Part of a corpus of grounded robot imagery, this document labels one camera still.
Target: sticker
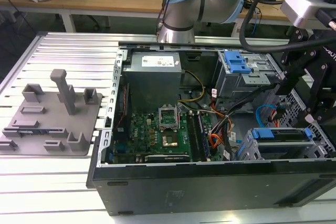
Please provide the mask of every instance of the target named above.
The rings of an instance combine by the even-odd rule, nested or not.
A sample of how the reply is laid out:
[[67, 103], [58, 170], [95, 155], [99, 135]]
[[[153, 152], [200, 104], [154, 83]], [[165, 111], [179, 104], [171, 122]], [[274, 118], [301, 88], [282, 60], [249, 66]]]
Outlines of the sticker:
[[233, 142], [236, 141], [236, 132], [231, 131], [229, 140]]
[[143, 67], [173, 67], [174, 57], [173, 56], [143, 56], [141, 66]]
[[211, 95], [213, 98], [217, 97], [217, 89], [211, 89]]
[[225, 157], [227, 160], [230, 160], [230, 153], [229, 153], [229, 152], [227, 152], [226, 150], [224, 150], [223, 155], [224, 155], [224, 157]]
[[257, 64], [255, 64], [255, 63], [248, 63], [247, 66], [249, 68], [257, 68], [258, 67]]

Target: aluminum extrusion table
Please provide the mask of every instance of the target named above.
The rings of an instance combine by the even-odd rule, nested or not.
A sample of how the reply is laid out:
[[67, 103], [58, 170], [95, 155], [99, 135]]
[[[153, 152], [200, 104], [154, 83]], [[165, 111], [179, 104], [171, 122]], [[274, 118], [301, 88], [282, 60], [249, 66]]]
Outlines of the aluminum extrusion table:
[[[75, 91], [95, 87], [105, 95], [96, 130], [103, 121], [119, 41], [155, 42], [153, 36], [49, 33], [38, 36], [0, 85], [0, 128], [5, 127], [23, 100], [27, 83], [56, 91], [49, 75], [65, 69]], [[237, 38], [197, 37], [197, 42], [239, 45]], [[253, 39], [275, 45], [285, 40]], [[336, 223], [336, 189], [302, 208], [195, 212], [168, 215], [110, 217], [94, 189], [85, 186], [90, 164], [84, 157], [0, 156], [0, 223]]]

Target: blue latch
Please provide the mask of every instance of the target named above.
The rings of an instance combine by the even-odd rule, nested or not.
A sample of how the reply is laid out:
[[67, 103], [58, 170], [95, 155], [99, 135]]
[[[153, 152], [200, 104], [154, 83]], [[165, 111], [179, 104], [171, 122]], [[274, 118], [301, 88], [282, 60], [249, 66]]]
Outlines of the blue latch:
[[231, 73], [251, 73], [239, 51], [224, 51], [224, 58]]
[[309, 128], [304, 128], [304, 132], [309, 139], [313, 137], [313, 133], [311, 132]]
[[252, 132], [254, 139], [274, 138], [273, 132], [269, 128], [256, 128], [256, 129], [253, 129], [251, 132]]

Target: green circuit board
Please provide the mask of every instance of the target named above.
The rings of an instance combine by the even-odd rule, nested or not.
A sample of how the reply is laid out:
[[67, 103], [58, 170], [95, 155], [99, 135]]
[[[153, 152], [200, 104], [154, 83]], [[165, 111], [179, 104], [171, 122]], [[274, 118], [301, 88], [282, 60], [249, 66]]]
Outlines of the green circuit board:
[[[175, 119], [169, 117], [171, 115], [165, 115], [165, 123], [174, 123]], [[191, 150], [185, 117], [185, 114], [180, 114], [180, 129], [161, 132], [159, 129], [158, 113], [133, 114], [131, 120], [131, 141], [128, 143], [127, 149], [132, 153], [190, 155]], [[175, 146], [172, 146], [171, 143], [167, 143], [170, 146], [164, 146], [162, 141], [163, 136], [175, 136]]]
[[[179, 129], [160, 131], [159, 114], [132, 114], [131, 139], [127, 143], [127, 153], [176, 154], [192, 153], [187, 129], [186, 113], [180, 113]], [[206, 135], [212, 128], [211, 118], [202, 114], [203, 130]], [[174, 123], [174, 114], [165, 114], [164, 123]], [[210, 156], [211, 161], [220, 161], [218, 152]]]

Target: orange wire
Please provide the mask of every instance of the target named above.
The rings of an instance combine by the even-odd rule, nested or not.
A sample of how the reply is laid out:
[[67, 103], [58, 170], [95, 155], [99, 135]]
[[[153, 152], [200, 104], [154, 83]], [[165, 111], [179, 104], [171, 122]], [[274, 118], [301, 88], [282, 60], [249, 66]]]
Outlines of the orange wire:
[[[225, 117], [224, 114], [222, 114], [222, 113], [218, 112], [217, 110], [215, 110], [215, 107], [214, 107], [213, 104], [211, 104], [211, 109], [212, 109], [214, 112], [216, 112], [219, 116], [221, 116], [221, 117]], [[232, 121], [230, 120], [230, 118], [228, 118], [228, 121], [229, 121], [229, 124], [230, 124], [228, 132], [231, 132], [231, 130], [232, 130]]]
[[[217, 138], [216, 143], [213, 143], [212, 137], [216, 137]], [[210, 144], [211, 144], [212, 148], [216, 148], [220, 143], [222, 143], [224, 145], [223, 140], [217, 134], [215, 134], [215, 133], [213, 133], [213, 134], [210, 135], [209, 140], [210, 140]]]

